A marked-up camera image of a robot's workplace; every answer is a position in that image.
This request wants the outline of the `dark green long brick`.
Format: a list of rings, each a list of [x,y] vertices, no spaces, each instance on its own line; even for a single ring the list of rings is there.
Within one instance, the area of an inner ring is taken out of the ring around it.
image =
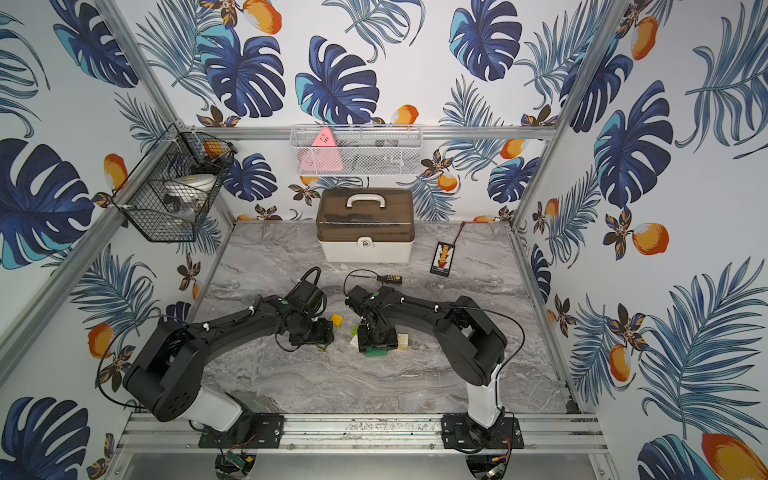
[[[379,356],[386,356],[387,354],[388,354],[387,350],[368,349],[365,353],[365,356],[367,358],[374,358]]]

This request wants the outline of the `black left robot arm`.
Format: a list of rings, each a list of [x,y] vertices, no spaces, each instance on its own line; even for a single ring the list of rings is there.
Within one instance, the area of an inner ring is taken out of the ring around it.
[[[248,308],[202,323],[163,318],[131,363],[122,386],[156,420],[183,418],[232,446],[257,436],[257,414],[237,398],[203,385],[206,367],[245,344],[287,337],[278,347],[292,353],[305,345],[327,346],[333,323],[322,314],[327,295],[321,269],[308,269],[284,296],[259,295]]]

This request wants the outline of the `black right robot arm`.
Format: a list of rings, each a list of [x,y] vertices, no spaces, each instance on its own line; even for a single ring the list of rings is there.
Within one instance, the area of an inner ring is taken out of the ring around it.
[[[492,311],[472,298],[430,301],[401,293],[383,284],[370,292],[361,286],[344,291],[345,304],[359,318],[359,350],[364,354],[398,348],[398,327],[431,335],[449,366],[465,382],[467,411],[445,414],[440,435],[443,446],[465,455],[522,449],[519,422],[506,413],[500,399],[499,377],[511,360],[508,340],[494,323]]]

